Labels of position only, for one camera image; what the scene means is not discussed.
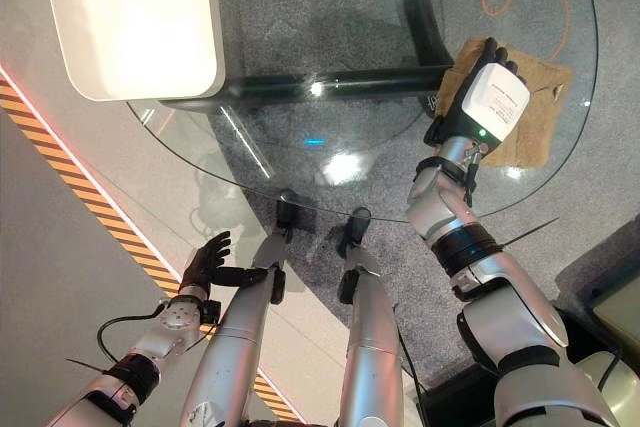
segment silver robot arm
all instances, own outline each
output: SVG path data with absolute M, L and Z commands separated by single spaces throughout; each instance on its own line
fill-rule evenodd
M 144 401 L 199 337 L 200 325 L 216 324 L 220 303 L 208 300 L 211 268 L 222 265 L 228 232 L 199 249 L 186 269 L 178 295 L 155 325 L 113 367 L 97 377 L 51 419 L 48 427 L 129 425 Z
M 418 166 L 409 222 L 438 258 L 456 296 L 467 302 L 457 319 L 465 343 L 476 361 L 500 377 L 498 427 L 617 426 L 601 394 L 567 359 L 567 333 L 556 310 L 470 207 L 481 158 L 504 139 L 528 102 L 522 97 L 521 109 L 516 105 L 502 116 L 516 111 L 506 133 L 496 128 L 489 114 L 517 100 L 524 85 L 501 50 L 487 41 L 452 112 L 427 133 L 436 155 Z M 496 64 L 502 78 L 483 78 Z M 487 95 L 491 89 L 503 98 Z

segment black cable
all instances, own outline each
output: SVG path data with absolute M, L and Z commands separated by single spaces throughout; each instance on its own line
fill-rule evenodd
M 107 349 L 106 345 L 104 345 L 104 341 L 102 340 L 102 333 L 104 332 L 104 330 L 110 325 L 116 324 L 118 322 L 127 322 L 129 320 L 153 319 L 154 317 L 157 317 L 158 315 L 160 315 L 160 312 L 162 312 L 164 308 L 165 308 L 165 304 L 160 304 L 158 305 L 158 307 L 156 307 L 156 310 L 154 310 L 153 313 L 149 315 L 127 315 L 125 317 L 116 317 L 115 319 L 107 320 L 104 324 L 100 326 L 100 328 L 98 329 L 98 333 L 96 334 L 96 339 L 98 340 L 98 347 L 100 347 L 100 350 L 102 350 L 102 353 L 106 355 L 109 360 L 112 360 L 113 362 L 117 363 L 118 359 L 116 359 L 114 355 L 111 352 L 109 352 L 109 349 Z
M 66 357 L 64 360 L 67 360 L 67 361 L 72 362 L 74 364 L 81 365 L 83 367 L 87 367 L 88 369 L 95 370 L 96 372 L 100 372 L 101 374 L 106 374 L 107 373 L 106 370 L 101 369 L 100 367 L 96 367 L 95 365 L 87 364 L 86 362 L 82 362 L 80 360 L 70 359 L 68 357 Z
M 540 229 L 542 229 L 542 228 L 546 227 L 547 225 L 549 225 L 549 224 L 553 224 L 553 223 L 554 223 L 556 220 L 558 220 L 559 218 L 560 218 L 560 217 L 556 217 L 555 219 L 548 220 L 548 221 L 546 221 L 545 223 L 540 224 L 539 226 L 534 227 L 533 229 L 526 231 L 524 234 L 520 234 L 519 236 L 514 237 L 513 239 L 509 240 L 508 242 L 505 242 L 504 244 L 501 244 L 501 245 L 500 245 L 500 247 L 506 247 L 507 245 L 511 245 L 511 244 L 513 244 L 514 242 L 517 242 L 518 240 L 524 239 L 524 238 L 525 238 L 525 237 L 527 237 L 528 235 L 531 235 L 531 234 L 533 234 L 534 232 L 537 232 L 538 230 L 540 230 Z
M 189 347 L 187 347 L 187 349 L 184 351 L 184 353 L 186 354 L 187 352 L 189 352 L 191 349 L 193 349 L 196 345 L 198 345 L 200 342 L 202 342 L 204 339 L 207 338 L 207 336 L 213 332 L 213 328 L 215 327 L 215 324 L 211 324 L 211 327 L 209 327 L 209 330 L 207 331 L 206 334 L 204 334 L 202 337 L 200 337 L 198 340 L 196 340 L 193 344 L 191 344 Z
M 404 356 L 407 358 L 407 364 L 409 364 L 409 370 L 411 370 L 411 377 L 413 377 L 413 385 L 416 388 L 416 394 L 418 394 L 418 406 L 420 407 L 420 420 L 422 421 L 422 425 L 424 427 L 429 427 L 429 422 L 427 422 L 427 411 L 422 402 L 422 386 L 418 381 L 418 374 L 416 373 L 416 369 L 413 366 L 413 361 L 411 360 L 411 356 L 409 355 L 409 351 L 407 350 L 407 346 L 404 343 L 404 339 L 402 338 L 402 334 L 400 333 L 400 329 L 398 328 L 398 340 L 400 340 L 400 345 L 402 346 L 402 351 L 404 352 Z
M 600 392 L 602 392 L 602 389 L 604 389 L 604 384 L 607 383 L 607 380 L 609 379 L 611 372 L 613 372 L 613 369 L 615 369 L 616 365 L 618 365 L 618 362 L 620 362 L 621 356 L 622 356 L 622 349 L 617 348 L 615 351 L 615 355 L 611 360 L 611 363 L 607 367 L 607 370 L 605 370 L 604 373 L 602 374 L 602 377 L 600 377 L 600 382 L 598 382 L 598 390 Z

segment glass table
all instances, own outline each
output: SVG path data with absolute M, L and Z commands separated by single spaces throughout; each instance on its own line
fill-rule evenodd
M 474 208 L 508 208 L 549 181 L 591 105 L 591 0 L 220 0 L 228 81 L 208 99 L 131 102 L 145 127 L 207 175 L 306 207 L 404 221 L 434 93 L 467 38 L 493 36 L 573 70 L 549 160 L 485 166 Z

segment yellow and black caution stripe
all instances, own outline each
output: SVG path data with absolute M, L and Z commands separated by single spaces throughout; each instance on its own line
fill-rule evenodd
M 107 198 L 104 189 L 55 136 L 44 119 L 36 115 L 35 108 L 18 92 L 17 88 L 3 78 L 1 73 L 0 105 L 74 194 L 84 202 L 122 248 L 131 254 L 133 260 L 158 287 L 168 297 L 177 295 L 180 283 L 170 271 L 168 263 L 163 262 L 159 254 L 156 255 L 151 250 L 150 244 L 143 240 L 139 231 L 134 231 L 135 226 L 117 207 L 113 199 Z M 210 328 L 202 326 L 200 330 L 209 332 Z M 256 374 L 254 391 L 280 420 L 304 422 L 261 372 Z

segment brown cloth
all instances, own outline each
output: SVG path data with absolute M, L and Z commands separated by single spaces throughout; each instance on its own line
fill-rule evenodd
M 445 73 L 436 106 L 437 115 L 446 114 L 451 107 L 460 84 L 480 57 L 484 41 L 485 39 L 477 37 L 469 39 L 458 54 L 454 66 Z M 564 103 L 573 73 L 567 67 L 519 52 L 511 45 L 500 42 L 499 45 L 506 47 L 509 59 L 518 64 L 518 74 L 527 81 L 531 100 L 516 127 L 482 163 L 496 166 L 542 167 L 549 160 L 556 118 Z

